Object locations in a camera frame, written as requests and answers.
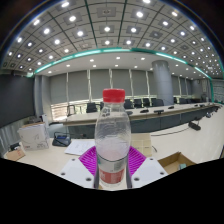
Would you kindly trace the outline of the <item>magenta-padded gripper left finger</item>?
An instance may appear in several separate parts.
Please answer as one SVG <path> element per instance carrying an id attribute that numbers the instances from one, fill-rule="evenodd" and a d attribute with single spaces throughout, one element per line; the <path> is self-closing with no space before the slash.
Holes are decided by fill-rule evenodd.
<path id="1" fill-rule="evenodd" d="M 84 188 L 97 188 L 99 176 L 96 148 L 91 147 L 79 158 L 70 159 L 59 176 Z"/>

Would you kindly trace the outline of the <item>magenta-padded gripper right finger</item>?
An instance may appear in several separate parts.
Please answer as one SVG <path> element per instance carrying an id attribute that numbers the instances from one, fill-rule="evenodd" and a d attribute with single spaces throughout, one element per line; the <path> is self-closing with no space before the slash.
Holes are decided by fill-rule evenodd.
<path id="1" fill-rule="evenodd" d="M 126 168 L 128 189 L 143 187 L 167 175 L 154 157 L 146 157 L 134 147 L 130 147 Z"/>

